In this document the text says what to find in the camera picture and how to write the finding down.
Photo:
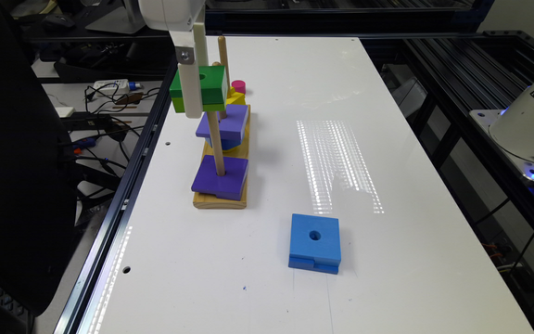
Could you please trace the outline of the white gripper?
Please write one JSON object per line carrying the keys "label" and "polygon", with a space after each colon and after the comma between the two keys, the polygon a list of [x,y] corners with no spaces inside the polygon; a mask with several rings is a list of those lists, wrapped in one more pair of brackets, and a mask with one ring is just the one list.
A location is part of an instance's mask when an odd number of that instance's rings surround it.
{"label": "white gripper", "polygon": [[[188,32],[204,8],[205,0],[139,0],[138,4],[150,29]],[[202,95],[198,66],[209,65],[205,24],[196,22],[193,34],[195,48],[177,46],[176,56],[185,116],[199,119],[202,117]]]}

